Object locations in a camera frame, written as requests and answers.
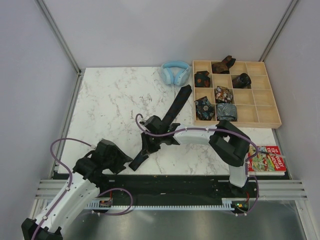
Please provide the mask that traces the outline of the dark blue striped tie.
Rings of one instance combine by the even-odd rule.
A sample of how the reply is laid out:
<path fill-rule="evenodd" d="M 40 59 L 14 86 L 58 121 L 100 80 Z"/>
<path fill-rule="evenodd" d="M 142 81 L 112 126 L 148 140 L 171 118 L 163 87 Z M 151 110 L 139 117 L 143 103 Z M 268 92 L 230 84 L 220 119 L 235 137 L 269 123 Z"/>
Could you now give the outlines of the dark blue striped tie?
<path fill-rule="evenodd" d="M 192 87 L 189 84 L 186 85 L 186 86 L 181 87 L 179 92 L 178 92 L 178 94 L 177 94 L 177 96 L 175 97 L 172 105 L 170 106 L 170 108 L 166 112 L 165 116 L 163 118 L 160 118 L 160 117 L 159 118 L 164 123 L 166 123 L 168 125 L 173 124 L 173 121 L 175 120 L 175 118 L 178 116 L 178 114 L 182 110 L 183 106 L 187 102 L 187 100 L 188 100 L 189 96 L 191 95 L 191 93 L 192 93 Z M 136 117 L 135 117 L 135 121 L 136 121 L 137 126 L 142 130 L 142 133 L 146 133 L 147 135 L 150 135 L 150 136 L 153 136 L 153 137 L 164 137 L 163 136 L 164 134 L 157 135 L 157 134 L 152 134 L 152 133 L 147 131 L 147 129 L 142 125 L 142 121 L 146 121 L 145 119 L 143 119 L 142 114 L 140 114 L 140 113 L 137 114 Z M 140 151 L 137 154 L 137 156 L 134 158 L 134 160 L 129 164 L 129 167 L 133 171 L 136 171 L 148 157 L 149 157 L 149 155 L 142 156 L 141 155 L 141 151 Z"/>

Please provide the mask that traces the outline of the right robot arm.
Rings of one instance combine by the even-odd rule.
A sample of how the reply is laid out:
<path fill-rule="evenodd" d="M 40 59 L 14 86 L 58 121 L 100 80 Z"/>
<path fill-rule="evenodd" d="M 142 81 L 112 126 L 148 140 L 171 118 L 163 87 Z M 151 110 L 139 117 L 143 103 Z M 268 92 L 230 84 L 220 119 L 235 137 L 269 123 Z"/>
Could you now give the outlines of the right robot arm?
<path fill-rule="evenodd" d="M 142 131 L 142 149 L 135 158 L 137 167 L 149 155 L 159 151 L 162 144 L 209 146 L 228 164 L 230 193 L 240 197 L 247 191 L 247 156 L 249 148 L 255 144 L 235 125 L 226 120 L 206 127 L 186 126 L 180 123 L 168 125 L 155 115 L 145 122 L 138 120 L 142 117 L 140 113 L 135 117 L 135 123 Z"/>

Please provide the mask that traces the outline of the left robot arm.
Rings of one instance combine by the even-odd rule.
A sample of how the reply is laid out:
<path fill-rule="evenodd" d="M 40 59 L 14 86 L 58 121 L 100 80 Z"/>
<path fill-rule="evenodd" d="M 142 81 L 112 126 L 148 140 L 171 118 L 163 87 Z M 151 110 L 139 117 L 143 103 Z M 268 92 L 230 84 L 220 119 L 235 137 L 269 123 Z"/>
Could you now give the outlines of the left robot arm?
<path fill-rule="evenodd" d="M 51 203 L 34 219 L 21 225 L 26 240 L 61 240 L 81 211 L 96 197 L 110 191 L 104 170 L 118 174 L 133 159 L 112 141 L 102 139 L 94 150 L 77 160 L 69 178 Z"/>

